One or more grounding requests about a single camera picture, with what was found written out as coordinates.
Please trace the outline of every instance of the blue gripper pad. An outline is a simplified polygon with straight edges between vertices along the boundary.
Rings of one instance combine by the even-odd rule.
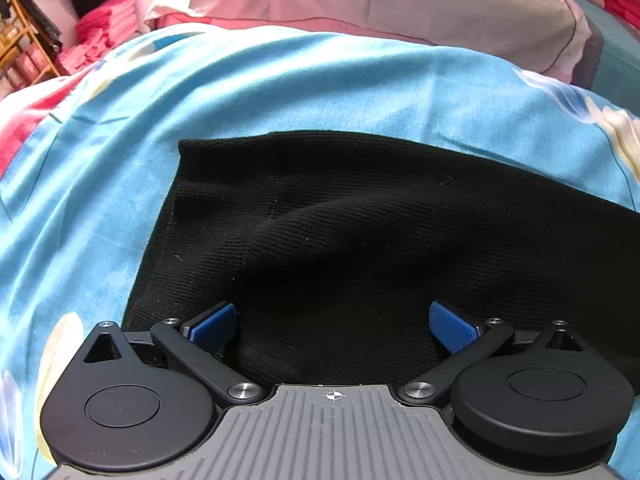
[[[236,334],[237,317],[236,308],[229,303],[191,326],[187,338],[213,355]]]
[[[429,307],[429,329],[452,354],[459,352],[480,337],[477,327],[437,301],[431,303]]]

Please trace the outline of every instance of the metal screw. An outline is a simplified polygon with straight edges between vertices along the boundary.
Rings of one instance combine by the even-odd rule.
[[[431,397],[436,392],[436,389],[432,384],[419,381],[417,383],[407,384],[404,387],[404,392],[414,399],[425,399]]]
[[[260,392],[260,386],[253,383],[236,383],[229,387],[229,395],[235,399],[253,399]]]

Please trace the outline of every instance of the blue bedsheet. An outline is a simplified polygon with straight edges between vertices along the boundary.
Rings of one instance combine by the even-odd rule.
[[[640,36],[610,12],[587,0],[575,1],[584,10],[593,30],[583,62],[578,65],[575,84],[640,114]],[[588,76],[580,73],[584,69],[591,73]]]
[[[458,48],[195,24],[127,43],[40,123],[0,180],[0,400],[10,407],[0,474],[39,479],[51,468],[39,407],[88,330],[122,320],[179,139],[376,133],[636,210],[639,166],[625,151],[636,126],[596,94]],[[638,412],[612,461],[628,480],[638,480]]]

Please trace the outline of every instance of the gray ribbed plate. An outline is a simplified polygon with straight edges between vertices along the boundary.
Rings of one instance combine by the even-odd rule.
[[[403,406],[386,386],[280,386],[257,406],[229,409],[201,447],[136,480],[533,480],[486,462],[433,408]],[[50,480],[97,480],[70,466]],[[555,476],[614,480],[605,465]]]

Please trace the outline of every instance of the black circular motor housing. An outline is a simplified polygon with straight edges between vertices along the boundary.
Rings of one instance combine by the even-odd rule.
[[[469,431],[506,450],[575,455],[605,447],[634,402],[629,382],[567,333],[574,348],[548,348],[543,332],[527,351],[477,362],[456,377],[451,406]]]
[[[215,419],[216,407],[200,382],[145,365],[118,326],[104,322],[51,391],[40,427],[57,463],[122,473],[183,455]]]

